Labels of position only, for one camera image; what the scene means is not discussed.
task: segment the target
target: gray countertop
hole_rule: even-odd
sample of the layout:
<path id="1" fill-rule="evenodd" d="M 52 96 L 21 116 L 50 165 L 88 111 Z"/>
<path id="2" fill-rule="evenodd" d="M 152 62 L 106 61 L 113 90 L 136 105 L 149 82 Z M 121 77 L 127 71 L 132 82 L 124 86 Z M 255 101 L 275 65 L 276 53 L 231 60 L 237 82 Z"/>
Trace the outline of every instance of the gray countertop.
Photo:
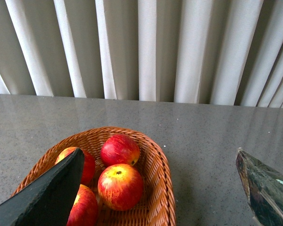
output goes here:
<path id="1" fill-rule="evenodd" d="M 0 203 L 60 140 L 102 126 L 138 130 L 163 149 L 177 225 L 255 225 L 237 148 L 283 173 L 283 109 L 0 95 Z"/>

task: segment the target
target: white curtain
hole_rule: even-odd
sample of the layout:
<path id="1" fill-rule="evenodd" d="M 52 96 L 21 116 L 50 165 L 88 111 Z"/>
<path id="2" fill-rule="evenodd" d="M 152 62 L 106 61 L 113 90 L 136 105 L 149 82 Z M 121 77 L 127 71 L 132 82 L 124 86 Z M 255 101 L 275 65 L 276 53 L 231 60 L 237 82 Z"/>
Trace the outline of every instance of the white curtain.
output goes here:
<path id="1" fill-rule="evenodd" d="M 0 0 L 0 93 L 283 108 L 283 0 Z"/>

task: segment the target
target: fruit basket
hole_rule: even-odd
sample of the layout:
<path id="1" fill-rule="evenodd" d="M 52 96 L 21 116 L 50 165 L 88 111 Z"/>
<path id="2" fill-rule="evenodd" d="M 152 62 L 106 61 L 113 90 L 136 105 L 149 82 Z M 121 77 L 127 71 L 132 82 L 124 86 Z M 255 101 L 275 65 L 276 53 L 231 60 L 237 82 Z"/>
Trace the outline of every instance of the fruit basket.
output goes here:
<path id="1" fill-rule="evenodd" d="M 141 155 L 135 167 L 144 180 L 144 192 L 139 203 L 127 211 L 114 211 L 106 207 L 97 192 L 100 174 L 105 169 L 100 150 L 105 141 L 114 134 L 130 136 L 140 147 Z M 175 202 L 171 175 L 162 149 L 148 136 L 131 129 L 101 127 L 72 135 L 50 148 L 39 159 L 20 183 L 15 195 L 37 179 L 55 163 L 57 156 L 67 147 L 77 146 L 87 150 L 95 159 L 96 172 L 88 187 L 95 193 L 99 204 L 98 226 L 175 226 Z"/>

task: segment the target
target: red apple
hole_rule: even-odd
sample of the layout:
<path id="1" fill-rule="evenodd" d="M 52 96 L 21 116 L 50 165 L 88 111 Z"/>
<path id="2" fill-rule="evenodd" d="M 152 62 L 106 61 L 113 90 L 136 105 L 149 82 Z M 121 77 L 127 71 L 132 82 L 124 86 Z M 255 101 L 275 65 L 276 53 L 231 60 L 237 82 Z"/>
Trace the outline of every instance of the red apple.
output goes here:
<path id="1" fill-rule="evenodd" d="M 98 203 L 92 190 L 80 185 L 67 226 L 93 226 L 98 217 Z"/>
<path id="2" fill-rule="evenodd" d="M 75 149 L 77 149 L 77 147 L 68 147 L 64 149 L 57 157 L 55 164 L 64 159 L 66 156 L 70 155 Z M 95 160 L 88 151 L 84 149 L 81 150 L 83 151 L 85 157 L 81 184 L 88 185 L 95 173 Z"/>
<path id="3" fill-rule="evenodd" d="M 113 210 L 129 210 L 141 199 L 143 180 L 136 168 L 128 164 L 107 167 L 98 182 L 99 196 Z"/>
<path id="4" fill-rule="evenodd" d="M 100 157 L 106 167 L 120 163 L 133 166 L 138 161 L 140 154 L 137 143 L 124 134 L 110 137 L 100 151 Z"/>

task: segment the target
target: basket rim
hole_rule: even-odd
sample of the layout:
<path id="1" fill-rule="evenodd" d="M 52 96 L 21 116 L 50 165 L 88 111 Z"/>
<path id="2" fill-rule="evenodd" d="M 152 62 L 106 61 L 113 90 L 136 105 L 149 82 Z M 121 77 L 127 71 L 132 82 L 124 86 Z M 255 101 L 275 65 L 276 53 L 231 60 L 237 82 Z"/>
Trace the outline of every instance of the basket rim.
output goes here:
<path id="1" fill-rule="evenodd" d="M 54 146 L 49 148 L 45 152 L 45 154 L 35 163 L 35 165 L 32 167 L 32 169 L 29 171 L 29 173 L 23 179 L 23 181 L 18 185 L 17 189 L 13 192 L 11 197 L 14 196 L 15 194 L 17 194 L 18 192 L 20 192 L 22 189 L 24 189 L 26 186 L 28 186 L 31 182 L 36 180 L 42 174 L 41 173 L 40 175 L 37 175 L 35 177 L 35 179 L 30 180 L 31 175 L 35 175 L 37 173 L 37 169 L 36 168 L 37 168 L 38 164 L 40 164 L 42 162 L 46 162 L 47 157 L 50 156 L 51 152 L 53 150 L 55 150 L 58 146 L 60 146 L 61 143 L 66 142 L 66 141 L 68 141 L 71 138 L 79 137 L 82 134 L 91 133 L 93 131 L 98 131 L 98 130 L 110 130 L 111 133 L 116 133 L 118 130 L 121 131 L 121 133 L 135 133 L 135 134 L 141 135 L 142 137 L 147 139 L 147 141 L 150 142 L 153 146 L 155 146 L 155 150 L 157 150 L 159 158 L 163 162 L 163 165 L 161 167 L 163 167 L 164 176 L 165 176 L 165 179 L 167 181 L 167 183 L 165 184 L 165 191 L 167 193 L 166 194 L 167 207 L 168 207 L 168 210 L 169 210 L 169 214 L 168 215 L 170 217 L 168 225 L 174 226 L 175 222 L 176 222 L 176 217 L 175 217 L 175 198 L 174 198 L 174 193 L 173 193 L 173 184 L 172 184 L 172 180 L 171 180 L 171 172 L 170 172 L 170 169 L 169 169 L 168 160 L 167 160 L 167 158 L 166 158 L 162 148 L 156 142 L 154 142 L 154 140 L 152 138 L 148 137 L 144 133 L 141 133 L 140 131 L 129 129 L 129 128 L 122 128 L 122 127 L 116 127 L 116 126 L 103 126 L 103 127 L 98 127 L 98 128 L 91 128 L 91 129 L 87 129 L 85 131 L 81 131 L 81 132 L 76 133 L 76 134 L 72 134 L 72 135 L 70 135 L 70 136 L 60 140 Z"/>

